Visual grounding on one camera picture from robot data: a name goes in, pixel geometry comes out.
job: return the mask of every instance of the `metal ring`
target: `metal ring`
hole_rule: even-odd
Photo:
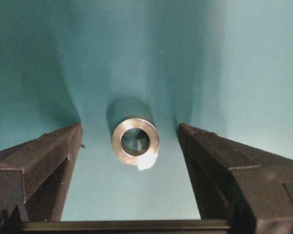
[[[139,128],[145,131],[150,140],[150,145],[148,150],[138,156],[128,154],[122,147],[122,137],[124,133],[133,128]],[[139,167],[139,164],[141,163],[142,158],[144,160],[146,158],[150,158],[150,160],[154,160],[153,164],[155,163],[159,144],[160,144],[160,139],[159,139],[156,128],[149,121],[142,118],[125,119],[115,128],[113,132],[113,136],[112,136],[112,147],[118,159],[122,161],[123,163],[138,165],[138,167]]]

